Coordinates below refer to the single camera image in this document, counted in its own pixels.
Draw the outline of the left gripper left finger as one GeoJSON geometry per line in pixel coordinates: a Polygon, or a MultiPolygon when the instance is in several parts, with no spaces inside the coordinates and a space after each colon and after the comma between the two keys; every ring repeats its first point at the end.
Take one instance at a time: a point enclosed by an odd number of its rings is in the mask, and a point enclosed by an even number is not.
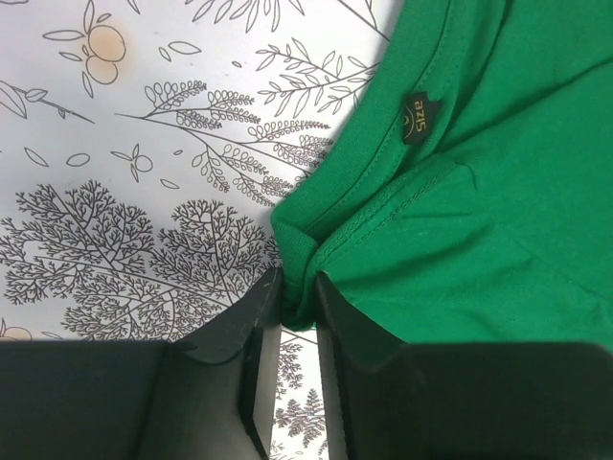
{"type": "Polygon", "coordinates": [[[1,345],[5,459],[265,459],[283,274],[185,337],[1,345]]]}

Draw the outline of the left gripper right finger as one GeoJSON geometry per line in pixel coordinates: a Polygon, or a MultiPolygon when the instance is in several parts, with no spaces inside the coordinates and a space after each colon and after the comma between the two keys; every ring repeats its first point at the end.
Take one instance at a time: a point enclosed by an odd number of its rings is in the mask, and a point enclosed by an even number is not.
{"type": "Polygon", "coordinates": [[[587,343],[409,344],[315,282],[333,459],[608,459],[612,355],[587,343]]]}

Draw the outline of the green t shirt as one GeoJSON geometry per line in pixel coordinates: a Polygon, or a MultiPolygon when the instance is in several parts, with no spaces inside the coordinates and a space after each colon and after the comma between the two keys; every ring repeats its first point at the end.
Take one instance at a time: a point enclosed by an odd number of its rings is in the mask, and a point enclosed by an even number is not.
{"type": "Polygon", "coordinates": [[[612,344],[612,5],[408,1],[358,108],[273,211],[282,320],[325,273],[411,343],[612,344]]]}

